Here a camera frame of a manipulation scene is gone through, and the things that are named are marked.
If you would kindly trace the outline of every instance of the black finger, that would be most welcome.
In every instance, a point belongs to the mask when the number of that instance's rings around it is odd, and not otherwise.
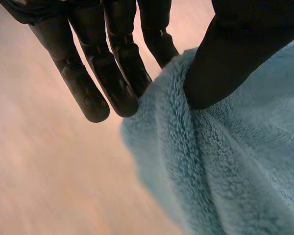
[[[166,30],[171,4],[172,0],[138,0],[144,41],[161,68],[178,55]]]
[[[137,98],[152,83],[133,41],[136,0],[104,0],[105,19],[113,54]]]
[[[185,93],[195,109],[208,108],[229,96],[261,64],[294,40],[294,25],[268,28],[264,23],[259,28],[231,14],[224,16],[228,21],[214,17],[186,74]]]
[[[91,122],[107,119],[109,106],[82,64],[67,15],[47,18],[30,28],[50,53],[85,117]]]
[[[134,115],[138,101],[109,51],[100,1],[71,2],[69,19],[88,63],[116,113],[121,117]]]

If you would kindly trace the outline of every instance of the towel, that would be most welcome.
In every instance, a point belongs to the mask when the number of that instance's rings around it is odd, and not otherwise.
[[[195,53],[174,58],[123,120],[142,183],[183,234],[294,235],[294,41],[202,111],[183,93]]]

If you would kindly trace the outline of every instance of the robotic hand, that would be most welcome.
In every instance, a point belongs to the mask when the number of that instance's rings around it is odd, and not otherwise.
[[[136,0],[23,1],[0,3],[16,20],[30,24],[86,118],[92,122],[105,120],[109,106],[77,54],[69,22],[116,113],[122,117],[133,115],[137,100],[151,83],[132,37]],[[208,108],[226,98],[262,63],[294,40],[294,0],[212,3],[216,15],[185,80],[185,94],[195,109]],[[166,32],[171,0],[138,0],[138,4],[145,43],[163,67],[178,55]],[[114,56],[107,46],[104,19]]]
[[[17,21],[29,24],[89,121],[104,121],[110,110],[78,55],[69,23],[116,113],[121,117],[136,113],[138,99],[152,82],[132,36],[136,0],[0,0],[0,3]],[[138,5],[145,43],[160,67],[164,67],[178,55],[171,35],[166,32],[171,0],[138,0]],[[106,41],[105,24],[113,53]]]

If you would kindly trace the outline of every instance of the floor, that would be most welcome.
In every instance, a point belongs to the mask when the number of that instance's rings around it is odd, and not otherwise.
[[[209,0],[173,1],[180,52],[199,45],[212,17]],[[155,78],[138,15],[135,26]],[[136,178],[121,120],[88,122],[48,53],[0,6],[0,235],[181,234]]]

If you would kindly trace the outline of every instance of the beige surface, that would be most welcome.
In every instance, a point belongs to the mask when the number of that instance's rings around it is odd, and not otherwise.
[[[173,0],[168,31],[180,52],[199,45],[212,16],[209,0]],[[0,235],[181,234],[137,180],[120,123],[114,112],[88,122],[48,53],[0,6]]]

